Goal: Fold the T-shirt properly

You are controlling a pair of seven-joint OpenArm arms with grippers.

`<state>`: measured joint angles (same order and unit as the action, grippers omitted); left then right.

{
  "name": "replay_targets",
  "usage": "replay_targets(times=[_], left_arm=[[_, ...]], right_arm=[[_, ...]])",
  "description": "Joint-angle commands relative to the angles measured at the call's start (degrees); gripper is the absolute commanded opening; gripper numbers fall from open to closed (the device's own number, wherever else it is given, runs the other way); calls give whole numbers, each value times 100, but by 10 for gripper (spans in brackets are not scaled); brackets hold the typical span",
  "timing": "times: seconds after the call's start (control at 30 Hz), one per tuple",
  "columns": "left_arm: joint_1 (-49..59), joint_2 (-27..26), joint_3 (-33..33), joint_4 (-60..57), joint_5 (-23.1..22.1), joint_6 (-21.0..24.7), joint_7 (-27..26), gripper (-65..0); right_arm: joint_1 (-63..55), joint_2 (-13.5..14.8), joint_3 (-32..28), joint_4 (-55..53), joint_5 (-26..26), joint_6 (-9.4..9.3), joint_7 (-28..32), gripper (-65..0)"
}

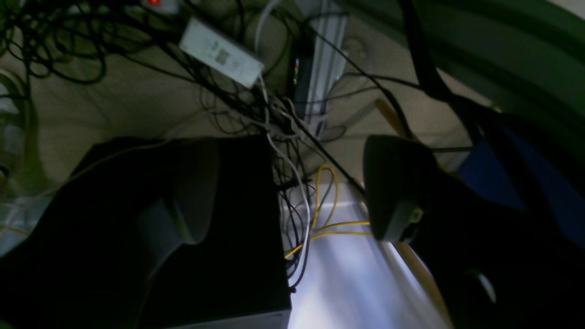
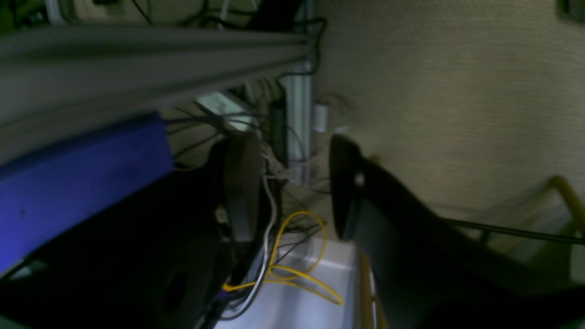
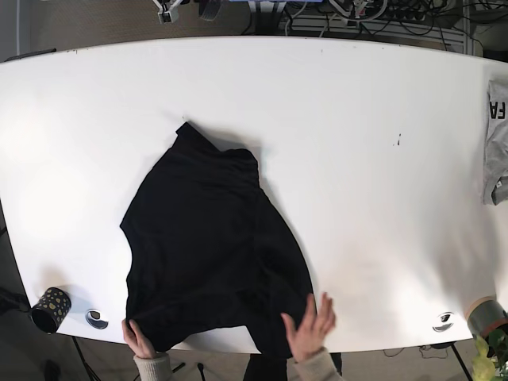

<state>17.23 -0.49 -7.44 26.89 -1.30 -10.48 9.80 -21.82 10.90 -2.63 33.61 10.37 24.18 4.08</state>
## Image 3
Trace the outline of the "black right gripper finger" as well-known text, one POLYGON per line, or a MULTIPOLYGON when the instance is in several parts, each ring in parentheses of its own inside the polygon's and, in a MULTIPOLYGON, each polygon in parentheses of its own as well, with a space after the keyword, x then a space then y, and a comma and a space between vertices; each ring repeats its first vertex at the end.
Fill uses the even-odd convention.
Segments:
POLYGON ((172 23, 177 21, 177 12, 172 11, 159 11, 158 17, 161 23, 172 23))

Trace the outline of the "right beige sweater forearm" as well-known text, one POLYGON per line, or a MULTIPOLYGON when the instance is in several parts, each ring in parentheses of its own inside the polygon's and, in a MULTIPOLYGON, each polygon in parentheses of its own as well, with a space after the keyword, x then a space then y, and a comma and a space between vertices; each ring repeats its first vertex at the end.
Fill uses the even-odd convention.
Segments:
POLYGON ((294 361, 301 380, 309 381, 340 381, 341 375, 337 371, 333 359, 326 348, 320 349, 310 358, 302 361, 294 361))

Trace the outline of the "left beige sweater forearm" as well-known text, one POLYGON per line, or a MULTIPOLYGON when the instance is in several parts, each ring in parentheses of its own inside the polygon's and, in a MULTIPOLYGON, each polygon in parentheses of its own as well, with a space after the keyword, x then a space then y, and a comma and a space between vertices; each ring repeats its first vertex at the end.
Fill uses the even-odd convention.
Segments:
POLYGON ((166 352, 157 353, 153 359, 134 356, 140 381, 169 381, 173 376, 170 357, 166 352))

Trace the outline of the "person's left hand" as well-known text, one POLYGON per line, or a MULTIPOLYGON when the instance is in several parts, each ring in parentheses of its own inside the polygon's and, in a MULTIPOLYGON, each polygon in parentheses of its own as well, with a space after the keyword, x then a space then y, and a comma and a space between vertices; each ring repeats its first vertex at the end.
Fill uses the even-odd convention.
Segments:
POLYGON ((157 357, 157 352, 151 341, 142 333, 134 320, 124 319, 121 326, 124 341, 136 357, 143 360, 153 360, 157 357))

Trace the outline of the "person's right hand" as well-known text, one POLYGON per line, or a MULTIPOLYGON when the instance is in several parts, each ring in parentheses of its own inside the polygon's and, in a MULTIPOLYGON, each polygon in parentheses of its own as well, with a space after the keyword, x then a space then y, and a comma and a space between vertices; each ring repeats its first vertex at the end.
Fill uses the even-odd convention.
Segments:
POLYGON ((298 363, 318 354, 324 348, 326 336, 336 325, 333 299, 326 292, 321 295, 321 305, 318 309, 314 296, 308 295, 306 310, 298 327, 289 314, 281 313, 281 318, 291 354, 298 363))

